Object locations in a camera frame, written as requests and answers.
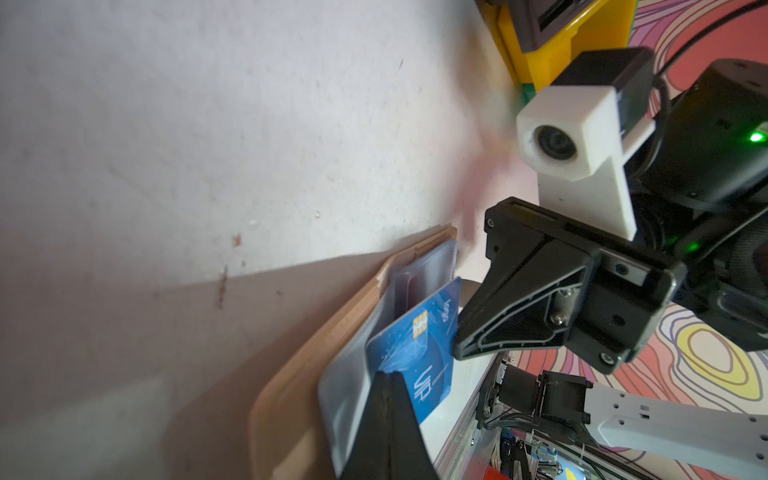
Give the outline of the tan leather card holder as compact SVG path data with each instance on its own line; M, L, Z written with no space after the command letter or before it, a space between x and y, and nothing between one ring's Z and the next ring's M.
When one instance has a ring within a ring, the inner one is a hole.
M252 479L333 479L335 472L318 401L321 374L360 330L404 266L457 238L457 228L434 228L389 255L378 271L314 333L260 391L247 421Z

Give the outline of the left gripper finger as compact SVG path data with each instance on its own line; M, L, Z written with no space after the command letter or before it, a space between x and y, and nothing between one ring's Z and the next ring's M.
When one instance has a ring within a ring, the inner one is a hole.
M342 479L436 479L400 372L378 372Z

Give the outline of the yellow plastic bin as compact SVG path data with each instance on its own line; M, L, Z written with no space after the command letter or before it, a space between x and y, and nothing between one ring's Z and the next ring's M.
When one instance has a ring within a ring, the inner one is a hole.
M519 85L539 92L585 51L628 46L635 1L482 1L480 12Z

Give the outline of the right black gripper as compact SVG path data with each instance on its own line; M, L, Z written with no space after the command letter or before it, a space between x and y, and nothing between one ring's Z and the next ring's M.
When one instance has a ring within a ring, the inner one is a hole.
M518 198L485 215L490 269L459 314L457 360L566 347L610 374L670 304L741 349L767 347L767 68L712 62L671 99L653 72L655 131L625 165L625 240Z

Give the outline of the blue credit card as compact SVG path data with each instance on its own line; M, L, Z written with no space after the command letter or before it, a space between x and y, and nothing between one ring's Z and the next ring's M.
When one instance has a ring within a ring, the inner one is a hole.
M368 340L371 375L400 372L419 422L449 395L462 280L454 278Z

